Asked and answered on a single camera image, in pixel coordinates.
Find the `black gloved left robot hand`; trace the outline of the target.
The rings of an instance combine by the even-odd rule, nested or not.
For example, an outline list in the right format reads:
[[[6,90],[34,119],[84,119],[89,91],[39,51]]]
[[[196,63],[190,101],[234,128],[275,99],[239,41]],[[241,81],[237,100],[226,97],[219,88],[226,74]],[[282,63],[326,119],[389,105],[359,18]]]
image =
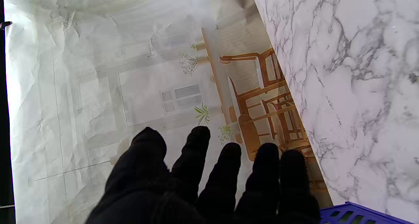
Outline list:
[[[310,193],[305,157],[279,155],[277,145],[260,146],[245,191],[236,203],[241,147],[221,150],[205,188],[198,193],[210,140],[196,126],[169,170],[161,134],[145,127],[118,159],[104,195],[87,224],[319,224],[318,201]]]

